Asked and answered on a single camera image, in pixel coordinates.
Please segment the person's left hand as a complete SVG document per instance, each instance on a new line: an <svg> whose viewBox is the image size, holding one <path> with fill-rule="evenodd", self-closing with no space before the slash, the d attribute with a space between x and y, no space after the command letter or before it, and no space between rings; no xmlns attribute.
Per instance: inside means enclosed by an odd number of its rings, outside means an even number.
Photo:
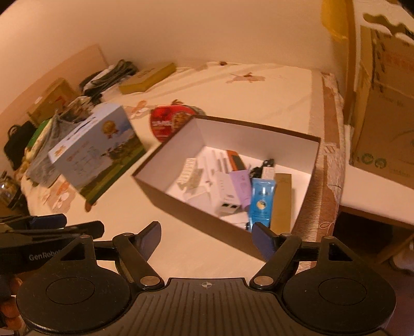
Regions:
<svg viewBox="0 0 414 336"><path fill-rule="evenodd" d="M23 323L14 295L17 294L17 291L23 282L15 276L7 276L6 279L11 295L1 299L1 320L5 325L3 329L15 332L22 327Z"/></svg>

